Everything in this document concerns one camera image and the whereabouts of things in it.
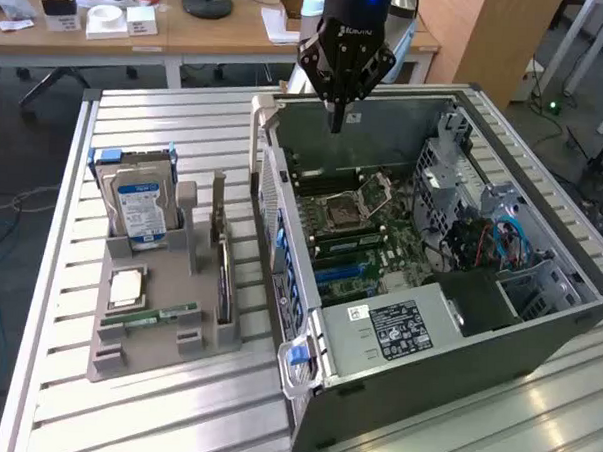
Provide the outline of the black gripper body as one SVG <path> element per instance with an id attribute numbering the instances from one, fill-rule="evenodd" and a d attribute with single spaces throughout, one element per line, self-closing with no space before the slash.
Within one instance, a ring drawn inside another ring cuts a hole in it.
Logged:
<path id="1" fill-rule="evenodd" d="M 374 51 L 386 43 L 385 22 L 391 0 L 324 0 L 318 35 L 339 90 L 342 46 L 370 46 Z"/>

